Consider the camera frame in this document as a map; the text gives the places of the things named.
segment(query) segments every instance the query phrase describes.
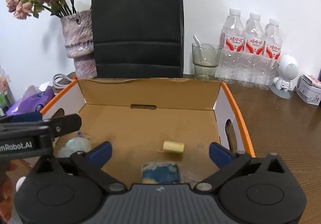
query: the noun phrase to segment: pack of water bottles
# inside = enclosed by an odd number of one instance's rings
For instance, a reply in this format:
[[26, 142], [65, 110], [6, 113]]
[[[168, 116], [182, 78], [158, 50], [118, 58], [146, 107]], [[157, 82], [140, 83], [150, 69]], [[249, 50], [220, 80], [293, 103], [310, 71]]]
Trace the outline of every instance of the pack of water bottles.
[[272, 85], [282, 47], [279, 21], [270, 19], [264, 31], [261, 15], [250, 13], [245, 28], [241, 11], [230, 8], [221, 35], [222, 51], [215, 77], [244, 87], [268, 90]]

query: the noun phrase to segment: yellow block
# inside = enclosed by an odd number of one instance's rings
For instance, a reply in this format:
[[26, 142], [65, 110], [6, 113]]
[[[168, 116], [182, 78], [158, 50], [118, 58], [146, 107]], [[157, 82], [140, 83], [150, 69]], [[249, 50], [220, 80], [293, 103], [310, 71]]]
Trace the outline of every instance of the yellow block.
[[163, 145], [163, 150], [166, 152], [182, 154], [184, 152], [184, 146], [184, 143], [165, 141]]

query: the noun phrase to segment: finger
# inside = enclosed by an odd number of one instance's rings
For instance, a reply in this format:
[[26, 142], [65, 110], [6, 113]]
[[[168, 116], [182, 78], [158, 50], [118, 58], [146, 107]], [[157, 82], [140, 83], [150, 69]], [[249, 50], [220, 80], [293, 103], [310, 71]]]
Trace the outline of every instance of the finger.
[[11, 197], [0, 203], [0, 216], [4, 221], [8, 222], [10, 220], [12, 208], [13, 203]]
[[0, 187], [0, 195], [2, 196], [3, 200], [8, 199], [12, 191], [13, 191], [13, 184], [10, 178], [7, 176], [5, 182]]
[[8, 171], [14, 171], [17, 168], [18, 168], [18, 165], [11, 161], [10, 164], [9, 164]]

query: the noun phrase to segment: textured pink vase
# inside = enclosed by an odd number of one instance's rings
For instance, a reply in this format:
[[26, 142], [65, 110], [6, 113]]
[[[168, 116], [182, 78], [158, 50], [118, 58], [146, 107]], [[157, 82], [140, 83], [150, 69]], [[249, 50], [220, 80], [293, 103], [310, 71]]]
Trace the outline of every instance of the textured pink vase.
[[65, 16], [60, 21], [67, 56], [73, 58], [77, 78], [91, 79], [97, 77], [93, 53], [91, 10]]

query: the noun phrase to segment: cardboard box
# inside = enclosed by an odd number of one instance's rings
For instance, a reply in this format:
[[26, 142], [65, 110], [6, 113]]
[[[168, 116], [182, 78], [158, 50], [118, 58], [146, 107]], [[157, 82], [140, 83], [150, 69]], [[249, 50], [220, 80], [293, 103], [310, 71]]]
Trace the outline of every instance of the cardboard box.
[[[142, 181], [142, 164], [174, 161], [182, 181], [195, 183], [218, 168], [208, 155], [211, 142], [230, 149], [226, 125], [230, 120], [237, 149], [255, 156], [248, 131], [227, 85], [215, 81], [151, 78], [73, 81], [41, 111], [79, 113], [81, 130], [91, 136], [92, 147], [104, 141], [113, 156], [103, 167], [128, 187]], [[61, 137], [55, 154], [73, 137]], [[164, 141], [185, 144], [183, 155], [163, 151]]]

